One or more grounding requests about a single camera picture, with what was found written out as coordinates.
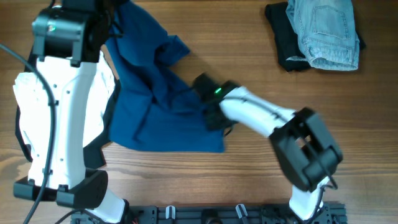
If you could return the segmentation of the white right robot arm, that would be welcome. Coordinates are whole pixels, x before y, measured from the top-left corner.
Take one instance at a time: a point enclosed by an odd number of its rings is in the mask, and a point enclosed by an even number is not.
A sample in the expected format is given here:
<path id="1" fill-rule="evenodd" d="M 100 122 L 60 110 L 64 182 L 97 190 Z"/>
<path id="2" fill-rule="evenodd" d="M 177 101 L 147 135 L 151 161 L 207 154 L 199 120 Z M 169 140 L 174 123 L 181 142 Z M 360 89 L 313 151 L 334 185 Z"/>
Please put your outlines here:
<path id="1" fill-rule="evenodd" d="M 292 184 L 286 221 L 313 223 L 323 211 L 326 189 L 337 190 L 332 175 L 343 153 L 318 113 L 277 106 L 233 81 L 218 84 L 202 73 L 192 85 L 206 105 L 206 126 L 210 130 L 236 123 L 267 138 L 280 168 Z"/>

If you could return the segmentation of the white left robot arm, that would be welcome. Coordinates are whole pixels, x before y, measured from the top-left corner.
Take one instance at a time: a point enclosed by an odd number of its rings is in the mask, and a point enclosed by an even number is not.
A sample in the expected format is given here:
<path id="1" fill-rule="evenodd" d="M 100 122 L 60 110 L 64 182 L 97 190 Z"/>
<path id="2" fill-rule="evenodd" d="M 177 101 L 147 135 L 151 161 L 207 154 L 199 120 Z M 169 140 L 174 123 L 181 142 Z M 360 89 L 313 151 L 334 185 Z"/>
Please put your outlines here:
<path id="1" fill-rule="evenodd" d="M 27 176 L 14 183 L 17 198 L 55 202 L 100 223 L 127 223 L 129 204 L 108 189 L 108 174 L 89 169 L 83 158 L 83 132 L 90 86 L 101 46 L 114 25 L 112 1 L 63 1 L 41 10 L 32 24 L 32 71 L 46 92 L 44 120 Z"/>

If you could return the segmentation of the blue t-shirt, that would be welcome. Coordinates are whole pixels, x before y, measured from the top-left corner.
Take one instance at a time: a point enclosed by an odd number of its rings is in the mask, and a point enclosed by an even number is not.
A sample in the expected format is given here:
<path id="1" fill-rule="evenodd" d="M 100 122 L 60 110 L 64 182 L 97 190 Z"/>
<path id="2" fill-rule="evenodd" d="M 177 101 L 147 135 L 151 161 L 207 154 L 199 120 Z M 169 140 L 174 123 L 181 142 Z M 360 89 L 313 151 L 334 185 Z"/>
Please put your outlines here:
<path id="1" fill-rule="evenodd" d="M 116 1 L 106 48 L 121 90 L 109 128 L 111 141 L 138 151 L 224 152 L 224 131 L 206 127 L 199 96 L 169 68 L 190 53 L 132 1 Z"/>

